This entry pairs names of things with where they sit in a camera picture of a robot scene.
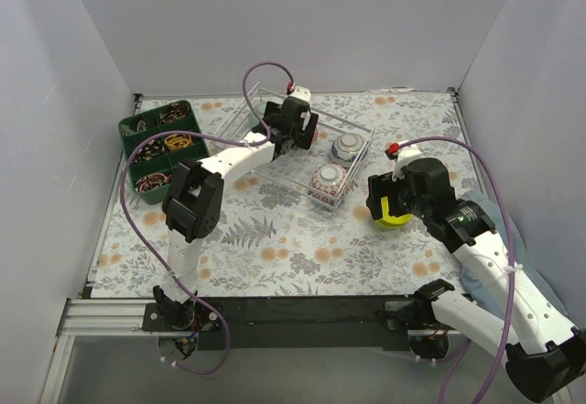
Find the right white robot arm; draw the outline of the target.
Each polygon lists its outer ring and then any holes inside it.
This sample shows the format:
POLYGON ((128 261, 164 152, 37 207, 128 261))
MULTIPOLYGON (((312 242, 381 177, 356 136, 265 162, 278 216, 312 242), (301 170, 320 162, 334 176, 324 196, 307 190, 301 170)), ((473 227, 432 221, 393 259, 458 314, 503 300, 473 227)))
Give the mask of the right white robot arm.
POLYGON ((585 373, 585 332, 558 311, 508 249, 495 224, 475 202, 456 196, 436 158, 415 158, 398 173, 368 179, 366 205, 375 220, 412 214, 481 281, 510 320, 500 319, 455 291, 443 279, 415 291, 411 304, 425 328, 440 323, 460 331, 491 355, 507 342, 504 366, 527 399, 540 403, 585 373))

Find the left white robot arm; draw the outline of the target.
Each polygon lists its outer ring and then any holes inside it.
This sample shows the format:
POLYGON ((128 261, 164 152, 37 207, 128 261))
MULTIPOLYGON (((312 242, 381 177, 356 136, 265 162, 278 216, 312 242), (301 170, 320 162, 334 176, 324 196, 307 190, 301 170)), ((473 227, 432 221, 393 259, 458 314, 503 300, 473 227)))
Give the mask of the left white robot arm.
POLYGON ((201 160, 182 160, 162 210, 168 226, 167 275, 154 287, 163 319, 177 331, 195 318, 198 263, 202 241, 220 220, 224 187, 292 148, 311 147, 319 116, 310 111, 310 93, 292 93, 282 104, 268 102, 258 125, 239 141, 201 160))

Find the pink patterned bowl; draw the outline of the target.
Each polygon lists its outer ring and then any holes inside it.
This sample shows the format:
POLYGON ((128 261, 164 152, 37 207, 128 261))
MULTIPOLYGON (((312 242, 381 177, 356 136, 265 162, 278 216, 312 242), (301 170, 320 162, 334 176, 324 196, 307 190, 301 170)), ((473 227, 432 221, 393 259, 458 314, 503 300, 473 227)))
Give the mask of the pink patterned bowl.
POLYGON ((316 126, 314 127, 314 130, 313 130, 313 135, 312 135, 312 139, 311 139, 311 144, 313 144, 313 143, 314 143, 314 142, 315 142, 315 141, 318 139, 318 137, 319 137, 319 128, 318 128, 318 126, 316 125, 316 126))

